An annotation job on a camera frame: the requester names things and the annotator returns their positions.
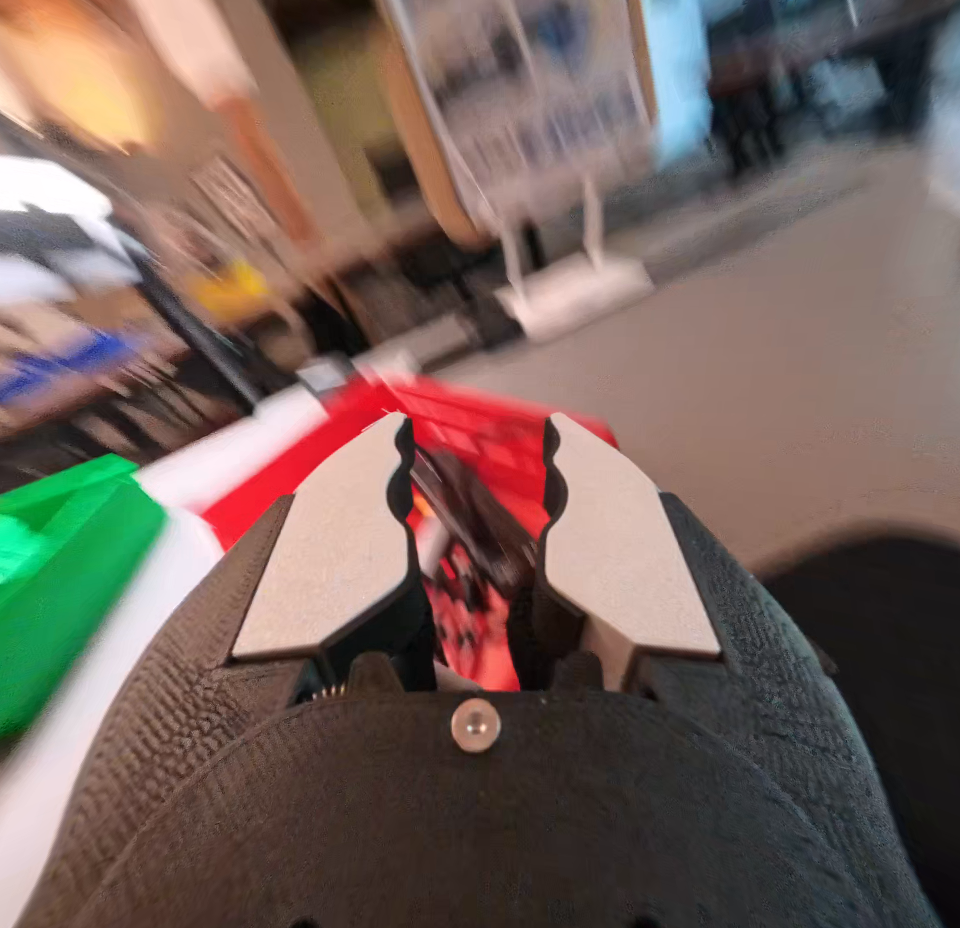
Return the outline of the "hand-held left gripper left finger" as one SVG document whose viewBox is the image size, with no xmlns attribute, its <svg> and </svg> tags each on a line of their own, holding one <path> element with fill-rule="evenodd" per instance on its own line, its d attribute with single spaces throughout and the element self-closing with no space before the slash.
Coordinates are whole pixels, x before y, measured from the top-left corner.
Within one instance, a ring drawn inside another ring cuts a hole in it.
<svg viewBox="0 0 960 928">
<path fill-rule="evenodd" d="M 237 661 L 398 651 L 419 629 L 413 422 L 382 415 L 294 491 L 231 656 Z"/>
</svg>

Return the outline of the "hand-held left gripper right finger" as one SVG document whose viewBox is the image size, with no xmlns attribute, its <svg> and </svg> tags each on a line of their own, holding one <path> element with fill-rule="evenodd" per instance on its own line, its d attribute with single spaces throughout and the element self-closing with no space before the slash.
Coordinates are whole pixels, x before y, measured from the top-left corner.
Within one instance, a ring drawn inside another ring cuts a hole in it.
<svg viewBox="0 0 960 928">
<path fill-rule="evenodd" d="M 536 636 L 562 657 L 714 660 L 721 645 L 652 478 L 555 412 L 544 422 Z"/>
</svg>

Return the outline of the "black USB hub with switches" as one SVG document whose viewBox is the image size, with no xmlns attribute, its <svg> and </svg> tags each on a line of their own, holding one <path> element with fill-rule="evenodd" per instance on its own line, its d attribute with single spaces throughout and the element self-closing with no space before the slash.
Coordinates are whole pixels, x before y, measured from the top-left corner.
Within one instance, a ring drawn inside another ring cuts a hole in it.
<svg viewBox="0 0 960 928">
<path fill-rule="evenodd" d="M 416 446 L 412 483 L 481 579 L 506 602 L 532 585 L 537 541 L 481 480 L 450 452 Z"/>
</svg>

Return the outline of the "red plastic bin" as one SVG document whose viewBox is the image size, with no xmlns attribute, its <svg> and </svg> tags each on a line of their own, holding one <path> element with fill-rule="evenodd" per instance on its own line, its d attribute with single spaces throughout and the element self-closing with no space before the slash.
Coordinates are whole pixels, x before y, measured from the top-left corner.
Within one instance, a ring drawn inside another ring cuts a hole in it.
<svg viewBox="0 0 960 928">
<path fill-rule="evenodd" d="M 273 502 L 293 493 L 322 461 L 393 412 L 412 419 L 416 446 L 449 452 L 472 467 L 537 541 L 547 521 L 543 439 L 551 409 L 422 378 L 398 386 L 349 382 L 286 447 L 281 447 L 280 423 L 268 422 L 266 454 L 254 454 L 251 474 L 203 502 L 200 517 L 229 550 Z M 510 601 L 481 578 L 430 504 L 416 487 L 413 491 L 408 522 L 422 555 L 440 661 L 485 690 L 519 691 L 508 644 Z"/>
</svg>

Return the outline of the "green plastic bin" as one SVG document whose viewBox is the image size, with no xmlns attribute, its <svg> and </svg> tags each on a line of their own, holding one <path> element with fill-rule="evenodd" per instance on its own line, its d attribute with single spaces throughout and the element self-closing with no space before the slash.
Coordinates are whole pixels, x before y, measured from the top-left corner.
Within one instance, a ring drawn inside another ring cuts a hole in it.
<svg viewBox="0 0 960 928">
<path fill-rule="evenodd" d="M 161 535 L 137 473 L 107 454 L 2 494 L 2 738 L 30 728 Z"/>
</svg>

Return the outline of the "person's black printed shirt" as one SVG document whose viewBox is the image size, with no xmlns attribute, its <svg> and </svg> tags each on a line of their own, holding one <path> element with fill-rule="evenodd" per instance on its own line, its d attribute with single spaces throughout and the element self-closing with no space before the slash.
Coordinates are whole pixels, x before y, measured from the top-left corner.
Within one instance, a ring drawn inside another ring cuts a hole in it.
<svg viewBox="0 0 960 928">
<path fill-rule="evenodd" d="M 761 579 L 827 659 L 918 880 L 942 923 L 958 926 L 958 545 L 846 538 Z"/>
</svg>

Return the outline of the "instruction sign on stand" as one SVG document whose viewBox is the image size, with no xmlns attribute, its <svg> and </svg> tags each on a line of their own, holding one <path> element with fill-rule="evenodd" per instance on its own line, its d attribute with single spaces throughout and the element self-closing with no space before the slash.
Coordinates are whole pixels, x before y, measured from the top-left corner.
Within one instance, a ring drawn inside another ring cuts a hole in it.
<svg viewBox="0 0 960 928">
<path fill-rule="evenodd" d="M 642 0 L 373 0 L 390 111 L 422 198 L 463 248 L 498 244 L 495 302 L 541 343 L 648 297 L 609 254 L 603 196 L 653 161 Z"/>
</svg>

